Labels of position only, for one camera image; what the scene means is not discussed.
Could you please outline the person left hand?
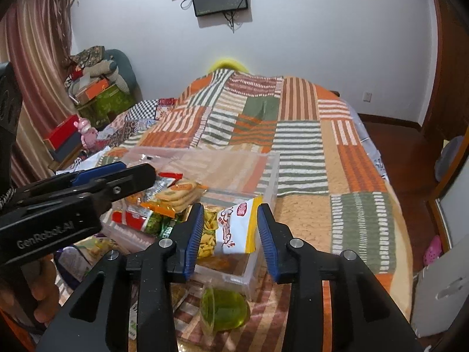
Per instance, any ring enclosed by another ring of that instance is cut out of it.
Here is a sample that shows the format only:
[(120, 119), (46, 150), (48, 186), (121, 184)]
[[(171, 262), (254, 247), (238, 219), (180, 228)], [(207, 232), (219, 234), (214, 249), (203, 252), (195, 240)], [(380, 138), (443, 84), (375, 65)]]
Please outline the person left hand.
[[(41, 258), (38, 263), (40, 272), (34, 280), (29, 282), (29, 290), (37, 301), (33, 313), (36, 321), (48, 325), (60, 309), (60, 292), (55, 285), (57, 269), (52, 262), (51, 254)], [(11, 285), (1, 283), (1, 310), (13, 316), (19, 307), (18, 290)]]

